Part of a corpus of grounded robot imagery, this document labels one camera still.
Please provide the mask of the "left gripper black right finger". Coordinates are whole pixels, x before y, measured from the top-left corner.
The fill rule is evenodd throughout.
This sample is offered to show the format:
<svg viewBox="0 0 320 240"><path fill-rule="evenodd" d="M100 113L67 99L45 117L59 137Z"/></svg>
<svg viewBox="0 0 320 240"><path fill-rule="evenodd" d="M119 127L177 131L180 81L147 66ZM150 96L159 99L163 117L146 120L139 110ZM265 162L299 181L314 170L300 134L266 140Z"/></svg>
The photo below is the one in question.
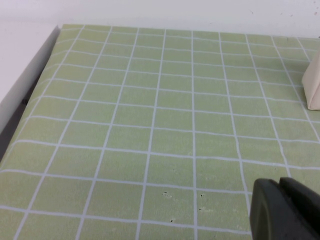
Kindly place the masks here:
<svg viewBox="0 0 320 240"><path fill-rule="evenodd" d="M290 177L281 177L279 186L288 198L292 209L305 232L320 239L320 195Z"/></svg>

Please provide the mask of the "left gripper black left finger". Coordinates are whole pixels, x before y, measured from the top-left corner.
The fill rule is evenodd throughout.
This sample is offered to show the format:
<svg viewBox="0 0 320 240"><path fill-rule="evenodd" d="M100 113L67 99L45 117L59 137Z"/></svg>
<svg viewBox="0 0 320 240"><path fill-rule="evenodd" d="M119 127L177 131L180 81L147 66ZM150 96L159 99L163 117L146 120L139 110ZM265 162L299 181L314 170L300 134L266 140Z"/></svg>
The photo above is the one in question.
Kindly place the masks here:
<svg viewBox="0 0 320 240"><path fill-rule="evenodd" d="M300 224L279 182L254 181L249 222L254 240L312 240Z"/></svg>

